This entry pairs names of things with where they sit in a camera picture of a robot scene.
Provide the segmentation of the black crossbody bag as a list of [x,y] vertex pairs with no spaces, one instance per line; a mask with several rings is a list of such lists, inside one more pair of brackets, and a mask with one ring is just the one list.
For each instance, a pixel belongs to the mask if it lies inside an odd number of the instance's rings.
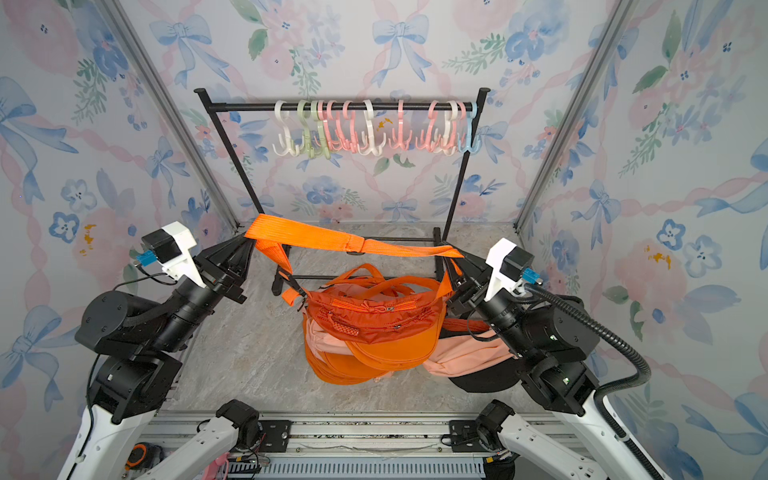
[[450,381],[468,393],[497,393],[520,382],[519,361],[508,359],[474,373],[452,377]]

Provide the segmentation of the orange black tape measure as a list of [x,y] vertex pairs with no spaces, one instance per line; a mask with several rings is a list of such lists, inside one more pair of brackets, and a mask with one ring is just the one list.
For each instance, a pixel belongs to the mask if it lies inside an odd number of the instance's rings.
[[125,470],[150,468],[158,457],[158,451],[158,446],[154,444],[136,444],[125,462]]

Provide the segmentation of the pink crossbody bag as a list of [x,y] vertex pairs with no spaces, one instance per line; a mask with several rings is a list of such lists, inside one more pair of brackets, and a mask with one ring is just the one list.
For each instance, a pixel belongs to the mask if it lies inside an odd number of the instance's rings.
[[422,366],[432,375],[454,378],[514,359],[501,339],[489,340],[493,334],[489,330],[477,334],[477,338],[470,334],[441,338]]

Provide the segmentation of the pink alarm clock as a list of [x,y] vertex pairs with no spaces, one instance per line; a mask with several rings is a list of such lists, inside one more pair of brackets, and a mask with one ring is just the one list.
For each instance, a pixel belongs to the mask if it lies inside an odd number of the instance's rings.
[[203,471],[202,480],[227,480],[230,471],[229,455],[222,454]]

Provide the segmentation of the white plastic hook middle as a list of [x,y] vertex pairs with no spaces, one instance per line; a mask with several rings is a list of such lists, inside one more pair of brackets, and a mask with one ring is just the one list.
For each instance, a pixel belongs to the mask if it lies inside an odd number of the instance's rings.
[[362,145],[358,147],[358,153],[361,155],[381,155],[383,153],[384,145],[386,144],[386,136],[383,136],[380,142],[376,140],[373,125],[373,120],[375,118],[373,104],[370,100],[364,100],[363,104],[365,107],[364,120],[366,133],[362,136]]

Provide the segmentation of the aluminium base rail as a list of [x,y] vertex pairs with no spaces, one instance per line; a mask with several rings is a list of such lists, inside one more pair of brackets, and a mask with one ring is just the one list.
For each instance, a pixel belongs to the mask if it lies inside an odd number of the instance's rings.
[[[255,479],[289,478],[483,478],[494,455],[483,448],[476,413],[262,413],[264,439]],[[161,412],[139,437],[170,454],[202,433],[213,412]],[[566,460],[593,460],[570,427],[552,414],[518,414],[514,427],[516,460],[527,460],[551,477],[543,453],[564,467]]]

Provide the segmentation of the black metal garment rack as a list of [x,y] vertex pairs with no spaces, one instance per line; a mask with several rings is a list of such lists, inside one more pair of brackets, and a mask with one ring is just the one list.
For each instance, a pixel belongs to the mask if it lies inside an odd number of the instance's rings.
[[[231,112],[268,112],[268,111],[272,112],[276,101],[273,101],[273,102],[256,101],[256,102],[240,102],[240,103],[215,102],[211,99],[208,91],[204,88],[196,88],[194,90],[194,93],[199,97],[203,108],[205,109],[206,113],[209,115],[210,120],[216,132],[218,133],[226,151],[229,154],[230,160],[233,166],[235,167],[236,172],[238,173],[244,187],[246,188],[248,196],[252,201],[254,208],[256,209],[256,212],[258,214],[263,214],[265,212],[265,209],[263,208],[263,205],[258,195],[255,193],[252,182],[250,181],[249,177],[245,172],[241,158],[236,153],[234,144],[232,143],[229,135],[226,133],[223,127],[222,121],[219,118],[219,115],[221,113],[231,113]],[[473,102],[476,102],[478,106],[477,119],[475,120],[475,127],[476,127],[475,139],[476,139],[476,130],[479,125],[479,120],[484,111],[484,107],[485,107],[489,93],[490,93],[489,88],[481,87],[478,89],[476,100],[473,101]],[[317,101],[320,102],[320,106],[319,106],[320,118],[323,124],[322,132],[325,134],[327,143],[331,150],[329,141],[333,137],[331,135],[326,134],[330,130],[326,126],[326,123],[332,119],[331,113],[333,111],[339,111],[342,113],[342,116],[344,118],[348,120],[352,120],[354,118],[352,114],[356,111],[361,111],[364,113],[365,107],[364,107],[363,101],[347,100],[343,102],[343,104],[333,103],[331,101],[320,101],[320,100],[317,100]],[[284,106],[287,109],[296,112],[298,102],[288,102]],[[428,113],[428,116],[430,118],[434,117],[437,111],[449,111],[454,104],[469,110],[471,108],[471,103],[472,102],[468,102],[468,101],[458,101],[456,103],[454,101],[437,101],[433,103],[428,103],[425,101],[405,102],[400,100],[372,102],[375,112],[396,111],[400,113],[400,112],[425,111]],[[463,185],[463,181],[465,180],[465,174],[468,168],[469,160],[472,155],[473,154],[462,153],[460,167],[458,170],[458,177],[455,184],[453,195],[451,197],[451,203],[447,211],[447,217],[446,217],[444,226],[441,228],[435,227],[430,237],[400,237],[398,239],[400,242],[430,243],[434,246],[441,246],[447,242],[450,228],[453,223],[455,211],[459,204],[459,196],[460,196],[461,188]]]

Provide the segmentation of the light blue plastic hook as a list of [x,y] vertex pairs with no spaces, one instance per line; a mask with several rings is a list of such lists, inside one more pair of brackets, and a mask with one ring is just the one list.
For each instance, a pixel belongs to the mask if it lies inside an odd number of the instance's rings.
[[464,112],[465,132],[458,139],[458,148],[462,153],[475,154],[480,146],[475,140],[475,120],[477,119],[478,106],[476,102],[471,103],[471,108]]

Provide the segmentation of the white plastic hook left end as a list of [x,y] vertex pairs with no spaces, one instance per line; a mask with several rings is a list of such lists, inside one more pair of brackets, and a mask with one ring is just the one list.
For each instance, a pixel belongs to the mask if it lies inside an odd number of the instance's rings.
[[291,130],[288,125],[290,113],[283,109],[285,101],[279,100],[274,104],[274,117],[278,126],[282,129],[282,132],[278,134],[278,144],[272,145],[274,153],[279,157],[299,155],[299,148],[297,147]]

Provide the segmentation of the orange sling bag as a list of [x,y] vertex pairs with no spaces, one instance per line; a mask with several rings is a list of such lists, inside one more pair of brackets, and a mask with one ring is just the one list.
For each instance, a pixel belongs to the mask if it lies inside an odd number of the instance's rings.
[[356,385],[392,376],[357,359],[345,342],[334,337],[305,338],[307,361],[318,378],[334,385]]
[[357,385],[371,380],[379,381],[393,375],[392,372],[373,369],[359,362],[342,364],[341,368],[322,361],[317,362],[315,358],[310,358],[308,363],[320,380],[334,385]]
[[422,364],[437,346],[450,280],[406,276],[348,295],[366,311],[362,332],[347,343],[362,363],[379,370],[408,370]]
[[[337,280],[342,293],[356,293],[364,287],[372,287],[383,282],[384,276],[373,265],[363,264],[337,277]],[[312,318],[307,312],[303,313],[303,319],[305,316]]]

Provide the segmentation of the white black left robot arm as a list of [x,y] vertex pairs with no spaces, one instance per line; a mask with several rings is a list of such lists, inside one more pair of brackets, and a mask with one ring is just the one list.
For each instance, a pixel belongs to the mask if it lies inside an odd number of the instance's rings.
[[81,426],[59,476],[118,479],[142,431],[164,403],[182,367],[175,353],[223,299],[243,303],[254,243],[237,236],[201,251],[163,301],[120,289],[94,298],[76,341],[97,354]]

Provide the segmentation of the green plastic hook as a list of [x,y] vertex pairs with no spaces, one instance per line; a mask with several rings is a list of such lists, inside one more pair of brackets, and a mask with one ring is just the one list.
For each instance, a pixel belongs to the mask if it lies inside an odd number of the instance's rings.
[[320,102],[317,100],[300,100],[297,104],[296,114],[302,126],[299,153],[306,154],[310,159],[318,155],[330,159],[331,152],[326,136],[322,132],[323,124],[319,106]]

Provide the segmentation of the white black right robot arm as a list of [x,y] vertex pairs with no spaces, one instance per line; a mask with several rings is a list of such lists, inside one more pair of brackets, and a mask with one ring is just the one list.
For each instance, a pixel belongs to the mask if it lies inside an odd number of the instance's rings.
[[528,396],[572,427],[591,456],[544,438],[501,401],[477,418],[486,446],[526,456],[563,479],[667,478],[608,400],[651,378],[629,343],[594,320],[580,298],[547,290],[531,268],[532,254],[507,239],[485,258],[452,245],[442,256],[454,289],[449,310],[481,316],[513,355]]

